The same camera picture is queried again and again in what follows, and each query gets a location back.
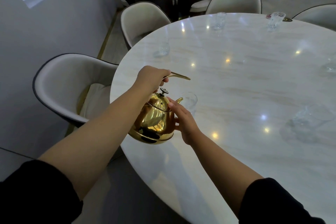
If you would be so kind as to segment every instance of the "chair cushion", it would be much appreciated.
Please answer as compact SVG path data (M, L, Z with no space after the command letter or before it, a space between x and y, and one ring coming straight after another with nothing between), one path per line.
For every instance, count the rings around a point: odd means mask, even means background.
M89 120L101 115L110 104L110 91L111 85L101 85L101 87L98 87L93 94L87 95L85 99L87 104L83 106L85 110L83 110L84 112L82 115Z
M122 3L124 6L129 6L129 4L127 3L126 0L121 0L121 3Z
M208 5L211 0L202 0L198 1L196 3L193 3L190 8L190 12L192 13L199 13L199 12L205 12L208 8Z

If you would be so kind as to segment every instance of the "white marble tabletop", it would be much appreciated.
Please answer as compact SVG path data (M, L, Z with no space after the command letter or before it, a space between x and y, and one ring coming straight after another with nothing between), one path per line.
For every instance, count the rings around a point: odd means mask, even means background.
M309 23L283 22L268 32L265 15L228 14L222 32L215 15L174 22L138 42L121 61L110 101L123 94L144 65L171 69L177 99L198 97L195 120L228 153L276 179L313 215L336 222L336 121L318 128L316 142L299 141L288 121L309 104L336 111L336 77L320 68L336 52L336 32ZM156 57L169 37L170 54ZM127 136L122 148L144 182L191 223L237 223L181 133L160 145Z

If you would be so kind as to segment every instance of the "round table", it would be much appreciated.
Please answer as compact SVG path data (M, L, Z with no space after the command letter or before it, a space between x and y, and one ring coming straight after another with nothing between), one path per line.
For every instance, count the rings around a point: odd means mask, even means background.
M336 121L318 129L320 140L302 142L288 129L298 111L320 103L336 110L336 78L320 73L336 50L336 32L294 20L267 31L258 14L228 14L223 31L215 15L177 21L147 35L121 61L110 101L126 92L144 65L171 69L191 81L170 78L177 99L198 97L195 120L220 147L264 177L276 179L312 216L336 219ZM156 55L170 38L170 54ZM191 223L237 223L192 148L175 131L149 145L126 136L127 159L167 205Z

